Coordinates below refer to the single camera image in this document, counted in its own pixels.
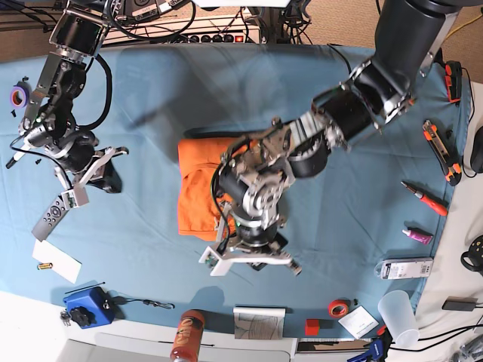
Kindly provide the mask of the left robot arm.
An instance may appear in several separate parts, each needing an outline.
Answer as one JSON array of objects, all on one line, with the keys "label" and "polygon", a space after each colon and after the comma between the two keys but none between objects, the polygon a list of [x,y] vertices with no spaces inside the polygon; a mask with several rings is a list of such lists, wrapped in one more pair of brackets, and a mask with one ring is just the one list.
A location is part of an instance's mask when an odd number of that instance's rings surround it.
[{"label": "left robot arm", "polygon": [[465,1],[386,1],[374,34],[375,52],[346,81],[312,99],[299,118],[272,120],[270,128],[246,133],[221,155],[211,179],[220,213],[215,242],[200,263],[214,277],[235,264],[255,270],[284,265],[299,274],[279,233],[283,193],[299,178],[316,176],[331,150],[349,149],[365,128],[381,128],[414,101],[417,80],[431,67]]}]

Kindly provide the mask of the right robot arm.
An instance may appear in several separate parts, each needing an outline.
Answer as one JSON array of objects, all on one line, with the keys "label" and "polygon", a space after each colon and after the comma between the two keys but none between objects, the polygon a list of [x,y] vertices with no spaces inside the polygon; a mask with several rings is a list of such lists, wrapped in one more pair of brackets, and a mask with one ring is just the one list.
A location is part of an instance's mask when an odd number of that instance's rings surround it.
[{"label": "right robot arm", "polygon": [[[37,85],[26,105],[19,124],[19,140],[23,147],[15,150],[6,164],[13,167],[25,154],[52,160],[62,176],[71,173],[75,181],[111,194],[122,190],[122,181],[111,161],[96,166],[106,155],[97,149],[93,131],[109,113],[112,102],[112,72],[99,50],[111,28],[115,1],[69,1],[49,42],[55,50],[49,53]],[[86,58],[97,61],[106,76],[106,98],[103,111],[90,124],[78,124],[72,114],[73,101],[85,88],[88,65]]]}]

